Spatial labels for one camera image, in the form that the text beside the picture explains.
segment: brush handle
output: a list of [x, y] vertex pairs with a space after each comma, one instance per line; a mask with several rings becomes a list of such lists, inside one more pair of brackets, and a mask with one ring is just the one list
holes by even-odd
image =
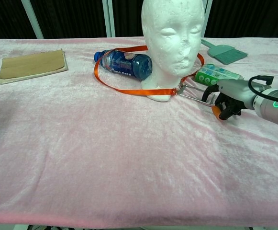
[[204, 46], [209, 47], [209, 48], [215, 46], [214, 44], [211, 44], [210, 42], [207, 42], [207, 41], [204, 40], [204, 39], [201, 40], [201, 43], [202, 43]]

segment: green light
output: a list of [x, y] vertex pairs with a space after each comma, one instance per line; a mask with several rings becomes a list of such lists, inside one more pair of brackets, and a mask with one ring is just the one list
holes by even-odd
[[274, 108], [278, 108], [278, 102], [273, 103]]

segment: book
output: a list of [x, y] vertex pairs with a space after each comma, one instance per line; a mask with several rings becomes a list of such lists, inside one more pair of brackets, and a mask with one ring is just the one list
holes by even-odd
[[0, 84], [37, 78], [68, 70], [62, 49], [2, 59]]

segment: blue plastic bottle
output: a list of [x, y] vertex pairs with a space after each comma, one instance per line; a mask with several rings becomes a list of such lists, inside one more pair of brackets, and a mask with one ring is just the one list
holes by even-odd
[[117, 50], [113, 50], [105, 55], [108, 51], [109, 50], [96, 52], [94, 55], [95, 62], [104, 56], [100, 61], [100, 65], [105, 69], [114, 73], [134, 76], [140, 81], [146, 79], [152, 73], [152, 60], [149, 56], [145, 54], [126, 53]]

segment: orange lanyard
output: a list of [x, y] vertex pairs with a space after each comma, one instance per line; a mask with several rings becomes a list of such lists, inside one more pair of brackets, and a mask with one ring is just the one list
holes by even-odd
[[[147, 46], [133, 46], [133, 47], [128, 47], [128, 48], [116, 48], [114, 50], [120, 50], [120, 51], [124, 51], [124, 52], [135, 52], [135, 51], [146, 51], [148, 50]], [[205, 60], [203, 58], [203, 56], [201, 54], [197, 54], [197, 57], [199, 58], [200, 62], [201, 62], [201, 65], [203, 66], [205, 64]], [[130, 95], [138, 95], [138, 96], [150, 96], [150, 95], [176, 95], [178, 90], [177, 89], [157, 89], [157, 90], [121, 90], [121, 89], [117, 89], [117, 88], [114, 88], [108, 84], [106, 84], [105, 82], [103, 82], [100, 77], [99, 77], [99, 72], [98, 72], [98, 68], [99, 68], [99, 65], [100, 65], [100, 61], [102, 60], [102, 57], [96, 62], [95, 64], [95, 67], [94, 67], [94, 75], [96, 77], [96, 79], [118, 91], [118, 92], [122, 92], [122, 93], [125, 93], [125, 94], [130, 94]], [[188, 77], [192, 77], [192, 76], [195, 76], [195, 74], [197, 73], [197, 71], [195, 73], [192, 73], [184, 78], [181, 79], [181, 84], [188, 78]]]

